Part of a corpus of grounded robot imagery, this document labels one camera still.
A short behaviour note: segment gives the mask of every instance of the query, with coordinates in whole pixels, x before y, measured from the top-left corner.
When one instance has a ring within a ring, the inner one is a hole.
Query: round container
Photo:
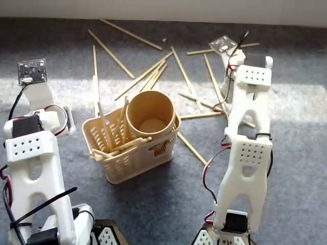
[[[136,95],[126,110],[128,126],[135,136],[152,137],[152,140],[172,131],[175,116],[175,108],[169,97],[155,90]]]

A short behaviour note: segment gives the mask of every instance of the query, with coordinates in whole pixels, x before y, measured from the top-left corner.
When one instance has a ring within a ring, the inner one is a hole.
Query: beige basket
[[[122,108],[119,108],[104,115],[108,128],[110,129],[109,132],[114,131],[121,110]],[[135,139],[135,136],[129,131],[128,127],[126,132],[124,132],[123,125],[124,121],[121,122],[120,133],[116,135],[114,142],[112,142],[113,148],[122,144],[122,136],[124,134],[126,134],[126,142]],[[107,180],[111,184],[119,184],[145,171],[157,167],[160,164],[170,161],[174,155],[173,147],[179,126],[180,119],[179,116],[176,115],[173,130],[161,139],[149,141],[148,143],[140,146],[134,146],[110,159],[98,161],[106,175]],[[109,149],[106,148],[108,145],[106,143],[107,137],[99,117],[85,121],[82,126],[82,130],[91,155],[92,149],[108,152]],[[154,147],[156,145],[162,145],[162,147],[157,149],[157,147]]]

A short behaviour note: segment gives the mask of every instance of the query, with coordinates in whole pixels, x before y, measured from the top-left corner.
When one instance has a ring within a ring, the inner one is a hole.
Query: floor
[[[274,166],[260,230],[252,238],[257,244],[314,244],[322,242],[327,227],[327,30],[300,27],[242,24],[114,21],[114,23],[164,47],[160,52],[98,20],[0,19],[0,125],[4,125],[18,94],[18,61],[46,58],[48,80],[59,104],[74,109],[77,132],[59,138],[61,165],[66,189],[78,186],[70,195],[72,204],[88,203],[96,218],[117,221],[130,244],[190,244],[203,217],[212,210],[212,199],[202,187],[203,164],[181,140],[176,141],[175,157],[147,173],[120,185],[107,182],[100,166],[88,156],[81,125],[94,116],[92,75],[94,73],[91,29],[137,77],[170,51],[173,45],[198,96],[215,103],[215,92],[202,55],[186,52],[208,49],[208,43],[227,35],[236,40],[245,30],[247,48],[274,58],[269,115],[274,148]],[[123,98],[113,98],[128,84],[129,76],[97,45],[101,102],[105,112],[122,106]],[[224,70],[220,57],[208,54],[215,77]],[[141,83],[131,90],[137,93]],[[199,113],[197,105],[178,95],[188,91],[173,57],[157,82],[171,96],[180,115]],[[15,115],[28,112],[22,97]],[[208,160],[219,149],[225,121],[222,117],[183,121],[181,133]],[[242,128],[245,133],[253,132]],[[6,163],[6,153],[0,150]],[[228,164],[222,153],[209,169],[207,183],[215,192]],[[240,198],[234,208],[247,210]],[[36,214],[38,227],[49,214]],[[6,244],[9,219],[0,205],[0,240]]]

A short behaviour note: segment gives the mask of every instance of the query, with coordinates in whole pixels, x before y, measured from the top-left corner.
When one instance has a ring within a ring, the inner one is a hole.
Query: white 3d-printed robot part
[[[115,235],[113,234],[112,228],[106,227],[102,230],[98,237],[101,245],[118,245]]]

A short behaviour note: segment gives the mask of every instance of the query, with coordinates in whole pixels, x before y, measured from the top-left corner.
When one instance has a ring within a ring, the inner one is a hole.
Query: white wall
[[[327,0],[0,0],[0,16],[327,27]]]

